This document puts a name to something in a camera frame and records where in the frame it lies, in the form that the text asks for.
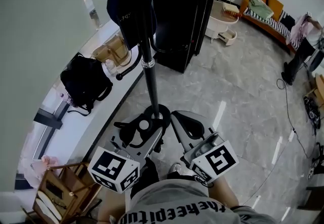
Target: marble floor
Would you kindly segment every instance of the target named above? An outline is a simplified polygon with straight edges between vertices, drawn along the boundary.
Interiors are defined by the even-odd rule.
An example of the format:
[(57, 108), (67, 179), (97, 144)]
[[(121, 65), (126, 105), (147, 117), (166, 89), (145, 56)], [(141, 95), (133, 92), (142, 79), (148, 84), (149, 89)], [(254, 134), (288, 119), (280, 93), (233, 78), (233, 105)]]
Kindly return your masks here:
[[(296, 136), (289, 142), (292, 128), (287, 117), (286, 94), (276, 85), (283, 62), (291, 57), (277, 41), (243, 19), (231, 29), (238, 33), (232, 46), (227, 47), (220, 40), (211, 43), (210, 38), (205, 37), (200, 54), (192, 58), (184, 74), (156, 64), (159, 103), (171, 111), (180, 109), (201, 114), (212, 123), (221, 101), (225, 101), (217, 131), (230, 141), (240, 160), (238, 166), (225, 174), (239, 202), (253, 206), (261, 196), (256, 211), (281, 221), (290, 207), (283, 223), (312, 223), (318, 212), (301, 211), (296, 207), (307, 195), (305, 187), (310, 183), (323, 185), (324, 178), (306, 179), (310, 160), (305, 157)], [(294, 85), (287, 88), (290, 118), (308, 155), (315, 141), (303, 104), (303, 95), (309, 88), (305, 68), (299, 71)], [(142, 78), (114, 121), (141, 113), (149, 105)], [(112, 124), (98, 142), (99, 146), (105, 145), (111, 128)], [(319, 132), (317, 140), (321, 137), (322, 132)], [(277, 160), (274, 160), (280, 140)], [(152, 153), (162, 178), (182, 155), (183, 148), (170, 125), (161, 152)]]

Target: white side table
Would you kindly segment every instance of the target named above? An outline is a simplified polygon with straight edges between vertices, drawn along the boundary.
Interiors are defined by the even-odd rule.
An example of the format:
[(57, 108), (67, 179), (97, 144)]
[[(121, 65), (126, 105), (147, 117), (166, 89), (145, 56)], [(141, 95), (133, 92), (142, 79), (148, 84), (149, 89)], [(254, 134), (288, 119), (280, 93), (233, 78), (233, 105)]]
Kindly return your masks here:
[(237, 33), (228, 26), (237, 22), (238, 17), (234, 18), (223, 11), (222, 2), (214, 1), (205, 35), (211, 38), (211, 43), (214, 39), (222, 39), (227, 46), (232, 45)]

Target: white cube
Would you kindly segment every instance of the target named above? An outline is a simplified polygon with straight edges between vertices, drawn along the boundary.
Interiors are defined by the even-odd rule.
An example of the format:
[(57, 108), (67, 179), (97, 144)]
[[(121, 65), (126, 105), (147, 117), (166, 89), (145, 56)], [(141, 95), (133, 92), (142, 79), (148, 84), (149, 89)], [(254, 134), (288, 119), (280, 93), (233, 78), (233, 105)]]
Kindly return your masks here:
[(93, 180), (119, 194), (140, 176), (140, 163), (98, 147), (88, 167)]
[(190, 169), (207, 183), (222, 176), (239, 163), (229, 143), (225, 141), (207, 153), (192, 160)]

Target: handle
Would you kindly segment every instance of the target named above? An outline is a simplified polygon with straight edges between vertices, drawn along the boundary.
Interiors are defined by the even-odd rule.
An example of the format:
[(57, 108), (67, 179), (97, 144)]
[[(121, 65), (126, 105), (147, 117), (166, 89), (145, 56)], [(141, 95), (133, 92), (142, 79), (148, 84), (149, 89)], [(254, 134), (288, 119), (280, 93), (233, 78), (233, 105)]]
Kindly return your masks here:
[(174, 53), (176, 51), (187, 51), (189, 48), (189, 45), (181, 45), (180, 47), (175, 47), (175, 48), (170, 48), (169, 50), (164, 50), (164, 49), (160, 49), (158, 47), (156, 47), (155, 43), (154, 43), (154, 38), (151, 36), (150, 38), (150, 44), (151, 47), (153, 48), (153, 50), (160, 52), (160, 53)]
[(138, 56), (137, 56), (135, 62), (130, 67), (128, 67), (125, 71), (118, 73), (116, 75), (116, 79), (118, 81), (121, 81), (125, 75), (127, 75), (130, 71), (132, 71), (138, 65), (138, 63), (141, 61), (141, 58), (142, 58), (142, 53), (140, 52), (140, 50), (138, 50)]

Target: metal pole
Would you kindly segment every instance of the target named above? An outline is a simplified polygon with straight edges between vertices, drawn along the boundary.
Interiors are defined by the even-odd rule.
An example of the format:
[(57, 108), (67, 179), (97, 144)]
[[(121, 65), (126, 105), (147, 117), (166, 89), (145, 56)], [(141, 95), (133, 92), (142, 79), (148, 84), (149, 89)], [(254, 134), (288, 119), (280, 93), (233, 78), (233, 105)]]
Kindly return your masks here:
[(147, 27), (151, 27), (151, 3), (149, 0), (138, 0), (139, 9), (137, 10), (137, 22), (140, 35), (139, 51), (142, 52), (143, 60), (142, 66), (145, 74), (148, 94), (152, 104), (153, 117), (155, 119), (160, 118), (158, 111), (158, 99), (155, 79), (155, 61), (152, 58), (151, 46), (149, 42), (149, 34)]

